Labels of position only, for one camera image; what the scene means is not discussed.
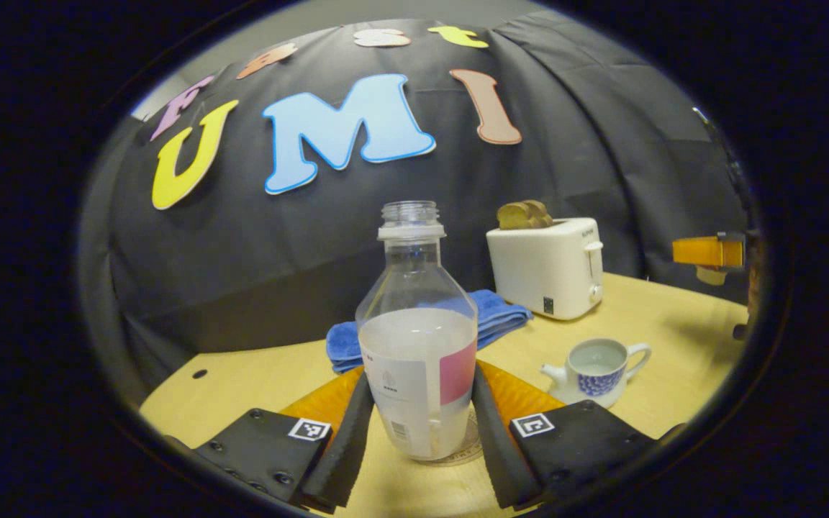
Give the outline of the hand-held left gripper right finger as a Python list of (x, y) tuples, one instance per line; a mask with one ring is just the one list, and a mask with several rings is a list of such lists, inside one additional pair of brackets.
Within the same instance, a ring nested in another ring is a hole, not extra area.
[(483, 360), (476, 362), (471, 402), (501, 508), (572, 499), (657, 445), (601, 404), (564, 404)]

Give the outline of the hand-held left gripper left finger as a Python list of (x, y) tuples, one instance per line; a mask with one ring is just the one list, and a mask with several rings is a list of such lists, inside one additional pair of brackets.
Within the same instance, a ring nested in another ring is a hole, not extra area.
[(352, 368), (279, 412), (247, 410), (194, 455), (257, 494), (333, 514), (358, 479), (373, 406)]

